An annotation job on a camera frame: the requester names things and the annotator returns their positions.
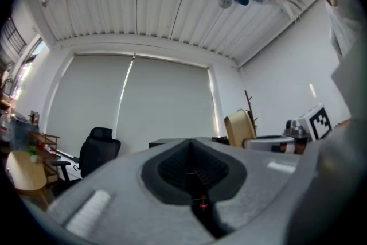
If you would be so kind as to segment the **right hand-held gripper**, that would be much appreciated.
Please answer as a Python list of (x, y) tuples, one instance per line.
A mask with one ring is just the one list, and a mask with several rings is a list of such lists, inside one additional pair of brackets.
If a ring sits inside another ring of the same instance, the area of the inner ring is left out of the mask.
[(288, 120), (283, 135), (305, 144), (323, 139), (333, 130), (323, 104), (317, 104), (301, 116)]

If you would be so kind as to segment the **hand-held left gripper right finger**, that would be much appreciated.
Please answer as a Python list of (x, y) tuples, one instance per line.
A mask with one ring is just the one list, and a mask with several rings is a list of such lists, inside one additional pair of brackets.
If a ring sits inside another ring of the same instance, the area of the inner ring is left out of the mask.
[(214, 238), (286, 237), (293, 207), (302, 194), (289, 191), (299, 155), (238, 149), (205, 139), (191, 140), (190, 155), (208, 206), (194, 209)]

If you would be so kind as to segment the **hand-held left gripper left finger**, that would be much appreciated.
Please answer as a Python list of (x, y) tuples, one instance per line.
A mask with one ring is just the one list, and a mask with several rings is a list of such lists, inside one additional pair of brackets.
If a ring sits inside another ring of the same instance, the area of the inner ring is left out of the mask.
[(120, 156), (52, 202), (47, 214), (92, 244), (209, 244), (214, 237), (187, 205), (164, 204), (141, 179), (143, 165), (184, 140)]

